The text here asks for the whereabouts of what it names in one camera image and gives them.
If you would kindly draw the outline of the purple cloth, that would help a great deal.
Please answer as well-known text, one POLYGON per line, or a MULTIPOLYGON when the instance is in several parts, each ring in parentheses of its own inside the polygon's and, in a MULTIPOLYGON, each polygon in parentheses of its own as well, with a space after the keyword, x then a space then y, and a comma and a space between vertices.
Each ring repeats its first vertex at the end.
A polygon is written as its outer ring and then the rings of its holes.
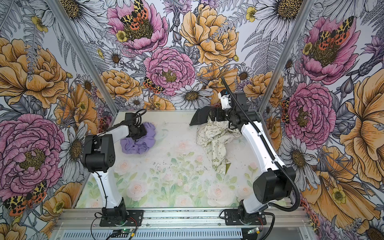
POLYGON ((125 154, 144 154, 150 148, 152 148, 155 143, 156 128, 152 123, 144 122, 143 123, 147 134, 137 140, 132 138, 124 138, 120 140, 122 147, 122 152, 125 154))

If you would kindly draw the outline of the cream patterned cloth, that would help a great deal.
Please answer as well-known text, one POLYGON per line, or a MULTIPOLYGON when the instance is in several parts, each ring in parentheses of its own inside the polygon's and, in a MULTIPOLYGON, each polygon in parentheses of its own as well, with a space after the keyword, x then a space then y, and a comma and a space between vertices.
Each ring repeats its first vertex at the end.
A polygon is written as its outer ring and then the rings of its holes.
POLYGON ((196 142, 205 150, 213 169, 219 174, 226 174, 231 165, 226 145, 240 136, 238 129, 229 128, 229 121, 217 122, 208 118, 208 122, 198 128, 196 142))

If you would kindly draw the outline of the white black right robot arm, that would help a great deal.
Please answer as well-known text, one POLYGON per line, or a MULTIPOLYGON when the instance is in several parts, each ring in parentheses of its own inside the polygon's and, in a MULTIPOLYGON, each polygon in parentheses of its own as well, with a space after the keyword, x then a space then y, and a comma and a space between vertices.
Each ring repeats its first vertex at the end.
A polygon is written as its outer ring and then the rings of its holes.
POLYGON ((295 184, 296 171, 280 159, 263 129, 258 113, 249 109, 245 93, 223 90, 218 94, 220 108, 213 108, 214 120, 229 122, 249 143, 256 158, 259 176, 253 182, 253 193, 241 201, 243 216, 262 213, 268 207, 293 212, 300 206, 300 191, 295 184))

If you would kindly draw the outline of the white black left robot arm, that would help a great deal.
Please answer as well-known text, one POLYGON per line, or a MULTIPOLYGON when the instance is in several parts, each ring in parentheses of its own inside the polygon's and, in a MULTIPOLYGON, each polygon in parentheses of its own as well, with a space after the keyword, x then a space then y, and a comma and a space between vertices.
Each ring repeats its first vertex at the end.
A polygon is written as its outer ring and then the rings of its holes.
POLYGON ((115 143, 125 138, 137 140, 146 135, 147 130, 142 124, 142 115, 146 112, 140 109, 135 113, 126 113, 123 121, 106 132, 89 134, 85 138, 81 163, 96 180, 105 209, 118 207, 123 201, 114 174, 110 172, 116 161, 115 143))

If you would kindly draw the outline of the dark grey cloth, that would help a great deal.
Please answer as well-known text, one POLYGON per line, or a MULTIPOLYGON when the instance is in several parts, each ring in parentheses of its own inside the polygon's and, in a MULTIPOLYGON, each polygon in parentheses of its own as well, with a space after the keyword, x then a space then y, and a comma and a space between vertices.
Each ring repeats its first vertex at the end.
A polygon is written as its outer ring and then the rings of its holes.
POLYGON ((191 119, 190 126, 206 124, 208 122, 208 118, 210 118, 211 109, 212 107, 205 106, 196 110, 194 116, 191 119))

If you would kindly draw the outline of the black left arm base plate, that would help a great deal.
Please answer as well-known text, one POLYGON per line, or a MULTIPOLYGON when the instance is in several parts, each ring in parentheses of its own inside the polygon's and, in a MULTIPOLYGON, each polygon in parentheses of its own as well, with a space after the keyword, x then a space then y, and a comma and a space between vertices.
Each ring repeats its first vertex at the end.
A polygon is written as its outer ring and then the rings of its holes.
POLYGON ((100 227, 140 227, 144 216, 143 210, 107 209, 100 220, 100 227))

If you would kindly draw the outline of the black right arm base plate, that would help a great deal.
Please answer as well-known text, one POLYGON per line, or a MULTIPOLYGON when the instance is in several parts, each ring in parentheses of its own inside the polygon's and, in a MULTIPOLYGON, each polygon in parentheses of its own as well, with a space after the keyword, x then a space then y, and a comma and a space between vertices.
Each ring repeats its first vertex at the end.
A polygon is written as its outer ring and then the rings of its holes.
POLYGON ((265 215, 260 213, 249 214, 242 208, 225 209, 219 217, 225 221, 226 226, 261 226, 266 225, 265 215))

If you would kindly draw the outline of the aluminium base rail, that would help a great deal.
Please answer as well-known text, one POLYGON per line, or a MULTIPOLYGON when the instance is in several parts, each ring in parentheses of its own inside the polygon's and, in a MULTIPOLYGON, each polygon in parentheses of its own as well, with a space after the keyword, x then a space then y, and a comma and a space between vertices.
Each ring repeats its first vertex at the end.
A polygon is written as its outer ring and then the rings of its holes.
MULTIPOLYGON (((59 217, 55 230, 94 230, 101 229, 100 220, 95 213, 100 208, 68 209, 59 217)), ((146 229, 186 229, 186 228, 226 228, 223 208, 145 208, 142 217, 136 222, 139 230, 146 229)), ((275 215, 275 227, 309 227, 310 221, 303 208, 294 212, 283 212, 269 208, 267 212, 275 215)))

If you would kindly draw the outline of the aluminium corner post left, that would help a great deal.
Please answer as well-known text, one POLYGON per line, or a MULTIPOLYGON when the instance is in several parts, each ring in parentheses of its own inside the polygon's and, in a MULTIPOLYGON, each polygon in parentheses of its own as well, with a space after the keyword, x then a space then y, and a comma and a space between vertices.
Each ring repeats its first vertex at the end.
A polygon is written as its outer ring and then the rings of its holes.
POLYGON ((57 18, 58 23, 63 27, 64 32, 66 33, 69 42, 72 44, 74 49, 77 51, 82 63, 84 64, 88 74, 92 77, 100 91, 102 97, 104 98, 106 104, 110 108, 112 115, 116 116, 119 113, 119 109, 115 104, 113 98, 109 94, 104 81, 101 79, 99 72, 92 62, 85 46, 82 43, 81 38, 79 37, 77 31, 73 27, 70 19, 68 18, 63 6, 60 1, 48 1, 47 2, 49 8, 53 12, 54 16, 57 18))

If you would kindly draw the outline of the aluminium corner post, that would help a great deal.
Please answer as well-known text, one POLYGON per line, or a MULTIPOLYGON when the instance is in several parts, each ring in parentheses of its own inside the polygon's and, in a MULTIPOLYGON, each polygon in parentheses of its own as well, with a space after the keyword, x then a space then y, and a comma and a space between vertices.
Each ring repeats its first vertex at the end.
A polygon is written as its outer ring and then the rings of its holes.
POLYGON ((260 102, 259 108, 258 108, 258 113, 262 114, 263 111, 265 110, 267 103, 269 102, 272 93, 277 86, 279 82, 279 78, 281 76, 281 73, 284 69, 285 63, 289 58, 290 52, 294 47, 294 44, 296 40, 299 37, 299 34, 301 33, 302 29, 304 28, 307 18, 310 15, 310 12, 312 10, 313 5, 315 4, 316 1, 314 0, 307 0, 303 1, 302 7, 298 13, 297 19, 295 21, 293 30, 291 31, 291 34, 288 36, 286 44, 283 48, 283 51, 279 57, 279 60, 277 62, 277 65, 273 71, 273 74, 271 76, 271 81, 268 87, 266 88, 266 92, 264 96, 262 97, 262 100, 260 102))
POLYGON ((115 104, 113 98, 109 94, 104 81, 101 79, 99 72, 92 62, 85 46, 82 43, 81 38, 79 37, 77 31, 73 27, 70 19, 68 18, 63 6, 60 1, 48 1, 47 2, 49 8, 53 12, 54 16, 57 18, 58 23, 63 27, 64 32, 66 33, 69 42, 72 44, 74 49, 77 51, 82 63, 84 64, 88 74, 92 77, 100 91, 102 97, 104 98, 106 104, 110 108, 112 115, 116 116, 119 113, 119 109, 115 104))

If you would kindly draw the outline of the aluminium corner post right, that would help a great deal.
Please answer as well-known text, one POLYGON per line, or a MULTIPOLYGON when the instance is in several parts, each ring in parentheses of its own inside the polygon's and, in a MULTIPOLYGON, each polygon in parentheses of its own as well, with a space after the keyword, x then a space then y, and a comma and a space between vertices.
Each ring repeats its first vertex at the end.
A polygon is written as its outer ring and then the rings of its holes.
POLYGON ((298 13, 297 19, 295 21, 293 30, 291 31, 291 34, 288 36, 286 44, 283 48, 283 51, 279 57, 279 60, 277 62, 277 65, 273 71, 273 74, 271 76, 271 81, 268 87, 266 88, 266 92, 264 96, 262 97, 262 100, 260 102, 259 108, 258 108, 258 113, 262 114, 263 111, 265 110, 267 103, 269 102, 272 93, 277 86, 279 82, 279 78, 281 76, 281 73, 284 69, 285 63, 289 58, 290 52, 294 47, 294 44, 296 40, 299 37, 299 34, 301 33, 302 29, 304 28, 307 18, 310 15, 310 12, 312 10, 313 5, 315 4, 316 1, 314 0, 307 0, 303 1, 302 7, 298 13))

